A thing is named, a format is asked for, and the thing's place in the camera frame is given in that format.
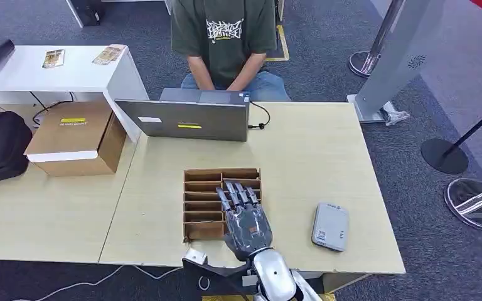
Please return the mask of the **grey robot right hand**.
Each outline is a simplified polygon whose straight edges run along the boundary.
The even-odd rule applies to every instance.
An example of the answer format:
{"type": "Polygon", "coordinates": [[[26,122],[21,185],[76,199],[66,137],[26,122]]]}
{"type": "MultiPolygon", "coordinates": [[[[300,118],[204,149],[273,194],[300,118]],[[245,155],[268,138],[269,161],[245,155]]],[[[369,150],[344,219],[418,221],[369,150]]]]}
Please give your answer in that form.
{"type": "Polygon", "coordinates": [[[249,261],[271,248],[270,223],[252,187],[233,181],[225,181],[224,186],[216,188],[228,228],[223,240],[237,260],[249,261]]]}

